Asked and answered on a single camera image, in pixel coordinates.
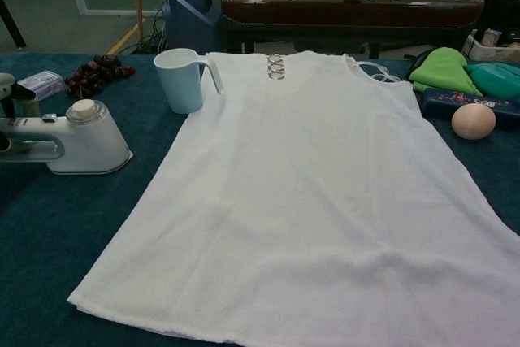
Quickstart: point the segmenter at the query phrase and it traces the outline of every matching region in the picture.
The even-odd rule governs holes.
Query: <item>blue pencil case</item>
[[[468,103],[486,105],[495,113],[496,127],[516,130],[520,126],[520,102],[455,93],[444,89],[426,89],[422,94],[421,113],[424,117],[451,119],[453,113]]]

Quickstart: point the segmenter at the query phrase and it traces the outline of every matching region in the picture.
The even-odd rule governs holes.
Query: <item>green object on floor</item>
[[[414,90],[421,93],[436,88],[482,95],[464,70],[465,65],[464,56],[455,49],[439,48],[428,55],[409,79],[414,82]]]
[[[502,63],[472,64],[464,68],[484,95],[520,99],[520,68]]]

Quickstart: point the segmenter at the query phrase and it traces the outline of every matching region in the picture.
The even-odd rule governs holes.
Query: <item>garment steamer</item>
[[[15,117],[13,99],[24,109]],[[83,99],[65,117],[40,116],[34,92],[0,73],[0,162],[43,162],[55,174],[106,174],[132,158],[111,113],[99,101]]]

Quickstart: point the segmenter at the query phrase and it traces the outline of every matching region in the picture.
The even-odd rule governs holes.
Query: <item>teal pouch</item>
[[[480,92],[493,98],[520,99],[520,68],[502,63],[471,64],[464,67]]]

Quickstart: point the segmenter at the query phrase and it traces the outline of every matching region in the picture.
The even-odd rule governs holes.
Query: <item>storage box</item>
[[[474,61],[520,61],[520,49],[480,45],[473,36],[468,36],[462,53]]]

